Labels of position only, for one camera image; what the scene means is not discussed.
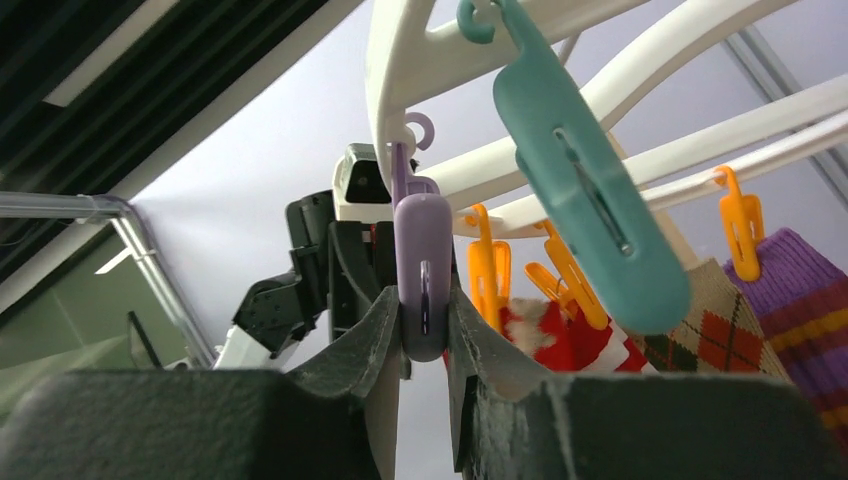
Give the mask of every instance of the ceiling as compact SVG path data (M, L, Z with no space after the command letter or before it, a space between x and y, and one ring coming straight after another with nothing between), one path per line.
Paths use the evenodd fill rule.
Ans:
M0 190L109 192L327 2L0 1ZM66 226L0 219L0 283Z

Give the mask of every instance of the metal pipe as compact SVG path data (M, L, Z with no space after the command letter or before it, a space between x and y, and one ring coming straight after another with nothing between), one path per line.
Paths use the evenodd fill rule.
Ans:
M189 355L200 367L211 367L215 354L205 341L186 308L185 299L178 293L174 281L160 263L161 252L150 251L152 240L143 219L125 200L111 196L49 195L40 193L0 192L0 217L109 220L115 232L132 252L153 295L165 315L182 333ZM139 234L132 221L138 222Z
M723 42L757 93L774 102L803 90L760 31L749 26ZM810 157L810 162L842 207L848 210L848 154L833 147Z
M88 195L0 192L0 217L108 219L120 215L121 204Z

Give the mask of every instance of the purple clothespin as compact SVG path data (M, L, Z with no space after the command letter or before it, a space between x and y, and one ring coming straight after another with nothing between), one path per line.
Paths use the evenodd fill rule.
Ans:
M424 128L418 148L427 149L433 122L421 113L406 121ZM407 146L396 142L391 149L401 341L410 359L429 362L447 348L453 215L436 182L412 174Z

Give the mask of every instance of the ceiling light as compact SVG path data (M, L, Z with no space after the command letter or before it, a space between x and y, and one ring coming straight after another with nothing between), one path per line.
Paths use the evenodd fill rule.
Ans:
M96 272L94 272L94 274L95 275L105 275L105 274L111 272L112 269L117 267L119 263L123 262L124 260L129 258L131 255L132 255L132 252L130 252L129 248L125 248L125 249L121 250L117 255L112 257L111 260L106 262L102 267L100 267Z
M67 107L179 0L147 0L44 99Z

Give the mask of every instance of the sock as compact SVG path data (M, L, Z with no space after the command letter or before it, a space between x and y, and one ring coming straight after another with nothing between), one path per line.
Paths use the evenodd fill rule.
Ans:
M500 310L504 336L526 355L554 372L573 372L574 353L559 304L513 298Z
M579 309L567 317L547 300L516 298L501 309L507 339L552 371L656 372L614 322L596 330Z
M673 372L765 373L789 376L764 339L748 302L715 259L689 270L692 307L664 335L631 335L657 370Z
M796 232L757 247L755 282L728 277L748 297L765 338L848 455L848 277Z

